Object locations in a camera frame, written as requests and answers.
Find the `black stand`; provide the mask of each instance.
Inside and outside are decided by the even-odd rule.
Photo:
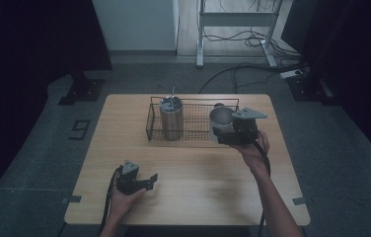
[[[72,106],[75,102],[96,102],[102,93],[106,80],[83,81],[81,86],[74,82],[66,97],[62,97],[59,106]]]
[[[321,102],[326,99],[323,88],[312,85],[307,77],[296,76],[287,79],[295,101]]]
[[[106,81],[103,79],[87,79],[81,63],[68,53],[64,56],[68,71],[74,82],[66,97],[62,97],[58,105],[72,106],[75,102],[96,102]]]

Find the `metal wire rack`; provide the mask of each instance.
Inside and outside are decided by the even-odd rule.
[[[146,134],[148,140],[168,140],[162,128],[159,103],[162,97],[151,97],[148,119],[146,123]],[[229,107],[234,111],[239,109],[239,99],[182,99],[184,130],[182,140],[211,140],[209,136],[210,112],[218,103]]]

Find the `black cable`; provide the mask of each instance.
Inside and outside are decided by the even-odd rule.
[[[294,58],[281,58],[279,64],[280,64],[281,67],[285,67],[284,64],[283,64],[283,61],[294,61],[294,60],[297,60],[297,59],[294,59]]]
[[[264,222],[265,222],[265,216],[264,216],[264,213],[262,211],[260,226],[259,226],[259,237],[261,237],[261,235],[262,235],[262,228],[263,228]]]
[[[262,139],[262,146],[263,146],[263,149],[265,150],[265,141],[264,141],[264,139],[263,139],[263,135],[262,135],[262,133],[258,130],[257,131],[257,133],[261,136],[261,139]]]
[[[270,8],[272,7],[271,12],[274,12],[275,0],[274,0],[274,1],[272,2],[272,4],[269,5],[268,7],[266,6],[267,2],[268,2],[268,1],[265,1],[264,6],[261,7],[261,8],[263,8],[264,11],[266,11],[266,10],[268,10],[268,9],[270,9]]]
[[[217,76],[219,76],[220,74],[225,73],[227,71],[238,70],[238,69],[241,69],[241,68],[254,68],[254,69],[259,69],[259,70],[264,70],[264,71],[269,71],[269,72],[281,73],[281,72],[296,70],[296,69],[299,69],[299,68],[304,67],[304,66],[306,66],[306,63],[303,62],[303,61],[295,63],[295,64],[287,66],[287,67],[280,67],[280,68],[273,68],[273,67],[263,66],[263,65],[254,64],[254,63],[240,63],[237,66],[227,68],[227,69],[224,69],[224,70],[216,73],[214,76],[212,76],[208,81],[206,81],[204,83],[204,85],[198,91],[198,94],[201,94],[201,92],[207,86],[207,84],[209,84],[211,81],[213,81]]]
[[[244,84],[244,85],[240,85],[240,86],[236,86],[237,87],[237,90],[238,90],[238,88],[240,88],[240,87],[246,87],[246,86],[250,86],[250,85],[255,85],[255,84],[265,84],[265,83],[267,83],[267,81],[268,81],[268,79],[270,79],[273,75],[275,75],[276,74],[276,72],[273,72],[273,73],[271,73],[269,76],[267,76],[263,81],[260,81],[260,82],[250,82],[250,83],[247,83],[247,84]]]
[[[60,237],[60,235],[62,235],[62,232],[63,232],[63,229],[65,228],[65,226],[66,226],[66,221],[63,222],[63,225],[59,230],[59,234],[57,235],[58,237]]]
[[[257,12],[260,10],[261,0],[258,0],[257,2]]]
[[[257,40],[258,43],[257,44],[253,44],[253,40]],[[254,37],[254,36],[249,36],[246,40],[245,40],[245,45],[246,46],[250,46],[250,47],[260,47],[262,46],[262,41],[263,38],[258,38],[258,37]]]
[[[262,160],[265,164],[266,170],[268,171],[268,175],[271,176],[271,165],[269,164],[268,156],[266,155],[265,151],[261,148],[261,146],[257,142],[254,142],[254,146],[260,152],[260,154],[262,156]]]
[[[219,0],[219,3],[220,3],[220,7],[223,9],[223,11],[226,12],[226,10],[222,6],[222,0]]]
[[[103,228],[106,225],[106,221],[107,221],[107,217],[108,217],[108,213],[109,213],[109,205],[110,205],[110,199],[111,199],[111,190],[112,190],[112,187],[113,187],[113,184],[114,184],[114,178],[115,178],[115,171],[114,171],[114,173],[111,176],[111,180],[110,180],[108,192],[106,194],[105,212],[103,214],[102,224],[100,225],[99,236],[102,233]]]
[[[241,34],[244,34],[244,33],[250,33],[251,31],[239,32],[239,33],[237,33],[237,34],[235,34],[235,35],[233,35],[231,37],[226,37],[226,38],[222,38],[222,37],[214,36],[214,35],[208,35],[204,29],[203,29],[203,32],[204,32],[204,36],[209,41],[223,41],[223,40],[227,40],[227,41],[242,41],[242,40],[248,40],[248,38],[242,38],[242,39],[234,39],[234,38],[237,37],[237,36],[240,36]]]
[[[253,27],[251,27],[250,32],[252,33],[252,38],[254,38],[254,39],[262,39],[262,40],[265,39],[265,35],[253,31]],[[278,55],[282,55],[282,56],[291,56],[291,57],[300,57],[300,53],[299,53],[299,52],[297,52],[297,51],[293,51],[293,50],[289,50],[289,49],[285,49],[285,48],[282,48],[282,47],[278,44],[278,41],[276,41],[275,39],[271,39],[271,41],[270,41],[270,45],[271,45],[272,48],[274,49],[274,52],[277,53]]]
[[[251,8],[256,4],[257,0],[254,0],[254,3],[250,6],[250,8],[248,9],[248,12],[250,12]]]
[[[302,229],[303,236],[308,237],[308,234],[306,233],[305,228],[303,227],[300,227],[300,228]]]
[[[236,78],[236,72],[240,69],[240,66],[244,65],[245,62],[243,63],[240,63],[237,65],[237,67],[233,70],[231,70],[231,81],[232,81],[232,85],[233,85],[233,91],[235,94],[238,94],[238,81],[237,81],[237,78]]]

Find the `gray floor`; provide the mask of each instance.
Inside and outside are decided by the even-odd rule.
[[[97,102],[74,106],[57,105],[68,92],[71,78],[52,83],[43,113],[0,181],[0,236],[58,235],[107,95],[170,93],[173,86],[179,88],[178,93],[197,93],[213,75],[241,62],[214,59],[197,69],[190,61],[120,59],[114,72],[87,73],[91,79],[106,79],[105,88]],[[254,69],[237,74],[240,85],[262,82],[270,75]],[[230,73],[203,90],[207,94],[232,92]],[[239,88],[238,93],[271,96],[311,215],[311,223],[304,227],[307,236],[371,236],[371,144],[344,110],[295,102],[278,74],[266,83]],[[77,120],[91,121],[84,140],[69,139],[81,135],[72,130]],[[250,228],[255,235],[257,228]],[[95,236],[98,229],[67,225],[62,236]]]

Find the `white wall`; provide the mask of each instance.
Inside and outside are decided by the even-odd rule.
[[[108,50],[176,50],[178,0],[93,0]]]

